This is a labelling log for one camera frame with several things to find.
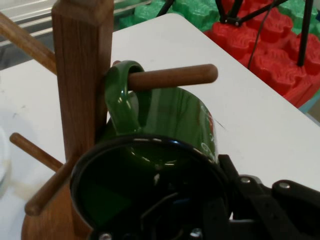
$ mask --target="black cable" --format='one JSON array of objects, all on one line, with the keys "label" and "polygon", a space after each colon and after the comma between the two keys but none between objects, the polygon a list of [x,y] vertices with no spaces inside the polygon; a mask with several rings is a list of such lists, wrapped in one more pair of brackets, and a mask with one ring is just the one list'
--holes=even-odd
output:
[{"label": "black cable", "polygon": [[269,15],[271,9],[272,9],[272,8],[274,7],[274,5],[275,5],[275,2],[276,2],[276,0],[273,0],[272,4],[270,5],[270,8],[269,8],[268,11],[266,12],[266,14],[265,14],[265,16],[264,16],[264,18],[263,18],[263,20],[262,20],[262,22],[261,22],[261,24],[260,24],[258,33],[257,33],[257,35],[256,35],[254,47],[253,47],[253,50],[252,50],[252,53],[251,53],[251,56],[250,56],[250,59],[249,59],[249,63],[248,63],[248,69],[249,69],[249,70],[250,70],[250,65],[251,65],[252,59],[253,59],[253,57],[254,57],[256,48],[257,48],[257,44],[258,44],[258,39],[259,39],[260,33],[261,33],[261,31],[262,31],[262,28],[263,28],[263,26],[264,26],[264,23],[265,23],[268,15]]}]

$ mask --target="mug handle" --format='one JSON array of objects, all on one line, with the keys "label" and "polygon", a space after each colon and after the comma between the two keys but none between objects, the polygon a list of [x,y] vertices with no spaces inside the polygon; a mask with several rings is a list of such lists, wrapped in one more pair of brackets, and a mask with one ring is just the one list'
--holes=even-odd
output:
[{"label": "mug handle", "polygon": [[121,61],[106,73],[104,101],[117,135],[132,134],[141,129],[129,99],[128,76],[143,71],[136,61]]}]

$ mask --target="wooden post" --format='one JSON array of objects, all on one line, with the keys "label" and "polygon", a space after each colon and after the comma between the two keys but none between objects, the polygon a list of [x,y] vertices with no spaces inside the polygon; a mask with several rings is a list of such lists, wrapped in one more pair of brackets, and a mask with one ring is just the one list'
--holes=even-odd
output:
[{"label": "wooden post", "polygon": [[[66,161],[81,156],[106,124],[102,76],[110,68],[113,0],[59,0],[53,39]],[[88,228],[72,210],[74,233]]]}]

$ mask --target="wooden base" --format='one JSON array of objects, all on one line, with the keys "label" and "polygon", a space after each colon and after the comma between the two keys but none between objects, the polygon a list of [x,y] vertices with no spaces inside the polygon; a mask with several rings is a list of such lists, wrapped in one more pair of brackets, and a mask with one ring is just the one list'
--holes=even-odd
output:
[{"label": "wooden base", "polygon": [[[75,234],[74,223],[81,224]],[[85,240],[90,228],[73,211],[69,184],[66,184],[40,216],[25,216],[22,240]]]}]

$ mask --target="black metal stand leg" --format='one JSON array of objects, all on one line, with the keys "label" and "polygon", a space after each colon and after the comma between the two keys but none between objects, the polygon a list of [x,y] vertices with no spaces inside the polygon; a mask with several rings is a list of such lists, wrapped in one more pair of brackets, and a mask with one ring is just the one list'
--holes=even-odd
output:
[{"label": "black metal stand leg", "polygon": [[161,10],[159,11],[159,13],[156,15],[157,17],[160,17],[164,14],[166,14],[169,10],[169,8],[172,6],[172,4],[174,4],[175,0],[166,0],[163,7],[161,8]]},{"label": "black metal stand leg", "polygon": [[239,24],[242,24],[250,19],[253,19],[254,17],[256,17],[260,14],[263,14],[264,12],[267,12],[271,6],[272,6],[272,8],[274,8],[276,6],[279,6],[280,4],[285,3],[286,1],[288,1],[288,0],[274,0],[272,3],[265,5],[264,7],[259,8],[258,10],[253,11],[253,12],[249,13],[248,15],[240,18],[238,22],[239,22]]},{"label": "black metal stand leg", "polygon": [[302,67],[305,64],[308,33],[309,33],[309,26],[310,26],[313,4],[314,4],[314,0],[305,0],[301,38],[300,38],[300,47],[299,47],[299,56],[298,56],[298,62],[297,62],[297,65],[299,67]]},{"label": "black metal stand leg", "polygon": [[219,11],[219,15],[220,15],[220,22],[221,23],[225,23],[227,16],[226,16],[226,12],[224,9],[224,6],[222,5],[222,1],[221,0],[215,0],[216,3],[216,7],[218,8]]},{"label": "black metal stand leg", "polygon": [[234,4],[231,8],[231,11],[228,14],[229,18],[236,18],[237,17],[239,10],[241,8],[242,2],[243,2],[243,0],[235,0],[234,1]]}]

